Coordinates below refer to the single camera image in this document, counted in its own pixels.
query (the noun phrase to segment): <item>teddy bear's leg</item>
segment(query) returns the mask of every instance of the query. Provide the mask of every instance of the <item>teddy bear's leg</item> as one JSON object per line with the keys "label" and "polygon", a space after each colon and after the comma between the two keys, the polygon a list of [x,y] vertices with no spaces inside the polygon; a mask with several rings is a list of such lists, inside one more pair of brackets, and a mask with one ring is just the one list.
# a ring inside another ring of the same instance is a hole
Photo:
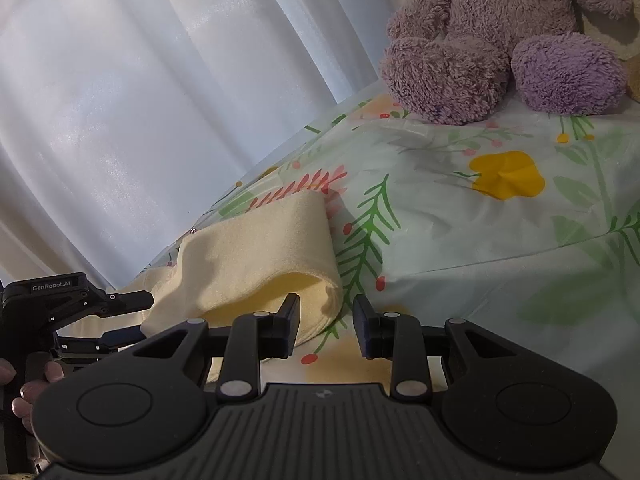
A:
{"label": "teddy bear's leg", "polygon": [[386,50],[382,79],[402,106],[436,124],[486,117],[502,99],[509,57],[478,38],[399,38]]}
{"label": "teddy bear's leg", "polygon": [[625,92],[626,73],[616,54],[574,32],[521,41],[511,68],[523,101],[540,112],[600,114]]}

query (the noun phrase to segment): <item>white curtain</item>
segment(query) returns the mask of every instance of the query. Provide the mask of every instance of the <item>white curtain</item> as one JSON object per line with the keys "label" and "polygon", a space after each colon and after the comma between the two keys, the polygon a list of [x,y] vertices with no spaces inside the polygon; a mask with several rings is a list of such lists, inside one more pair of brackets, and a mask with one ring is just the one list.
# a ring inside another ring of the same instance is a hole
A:
{"label": "white curtain", "polygon": [[376,79],[397,3],[0,0],[0,264],[125,285]]}

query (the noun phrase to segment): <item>red berry print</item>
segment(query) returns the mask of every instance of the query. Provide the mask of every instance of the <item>red berry print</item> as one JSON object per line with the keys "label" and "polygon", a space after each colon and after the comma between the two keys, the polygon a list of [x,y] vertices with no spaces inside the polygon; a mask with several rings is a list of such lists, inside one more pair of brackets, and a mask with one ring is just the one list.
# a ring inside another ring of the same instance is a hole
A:
{"label": "red berry print", "polygon": [[310,365],[311,363],[315,363],[316,361],[318,361],[318,354],[307,354],[302,359],[300,359],[300,362],[303,365]]}

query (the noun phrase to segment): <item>floral bedsheet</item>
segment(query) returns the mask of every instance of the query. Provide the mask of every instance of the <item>floral bedsheet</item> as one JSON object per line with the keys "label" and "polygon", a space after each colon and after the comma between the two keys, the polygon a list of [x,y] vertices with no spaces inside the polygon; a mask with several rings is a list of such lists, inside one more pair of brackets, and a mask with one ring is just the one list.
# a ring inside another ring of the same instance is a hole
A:
{"label": "floral bedsheet", "polygon": [[[342,313],[292,358],[264,363],[263,380],[388,384],[389,362],[359,355],[356,294],[423,324],[464,317],[603,384],[620,414],[604,465],[635,478],[640,105],[625,108],[561,118],[512,96],[483,123],[434,126],[377,83],[306,126],[300,148],[265,160],[193,227],[303,189],[325,196]],[[179,245],[151,266],[173,265]]]}

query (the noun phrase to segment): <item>teddy bear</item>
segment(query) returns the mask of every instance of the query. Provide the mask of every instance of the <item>teddy bear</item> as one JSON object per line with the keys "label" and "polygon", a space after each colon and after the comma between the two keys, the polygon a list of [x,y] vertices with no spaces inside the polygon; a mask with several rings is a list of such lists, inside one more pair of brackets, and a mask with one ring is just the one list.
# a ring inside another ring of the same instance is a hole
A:
{"label": "teddy bear", "polygon": [[[631,0],[576,0],[620,19]],[[390,94],[423,120],[489,115],[511,74],[536,111],[591,115],[616,105],[626,73],[608,47],[578,33],[572,0],[407,0],[391,17],[380,65]]]}

